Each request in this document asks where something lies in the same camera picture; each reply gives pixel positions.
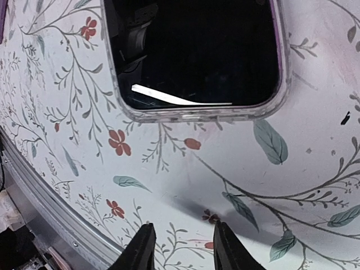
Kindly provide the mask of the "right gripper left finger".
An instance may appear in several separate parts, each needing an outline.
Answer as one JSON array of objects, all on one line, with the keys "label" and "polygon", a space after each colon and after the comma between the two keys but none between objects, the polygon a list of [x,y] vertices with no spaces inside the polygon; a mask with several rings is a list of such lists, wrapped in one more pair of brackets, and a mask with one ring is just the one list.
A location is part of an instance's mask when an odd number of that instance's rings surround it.
[{"label": "right gripper left finger", "polygon": [[153,270],[156,233],[152,223],[143,224],[108,270]]}]

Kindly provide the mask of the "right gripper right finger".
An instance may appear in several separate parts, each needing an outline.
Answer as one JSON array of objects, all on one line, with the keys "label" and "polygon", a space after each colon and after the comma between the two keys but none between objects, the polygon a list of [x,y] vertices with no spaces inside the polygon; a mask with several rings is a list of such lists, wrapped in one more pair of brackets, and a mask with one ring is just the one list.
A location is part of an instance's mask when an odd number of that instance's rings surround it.
[{"label": "right gripper right finger", "polygon": [[216,222],[213,248],[216,270],[263,270],[226,222]]}]

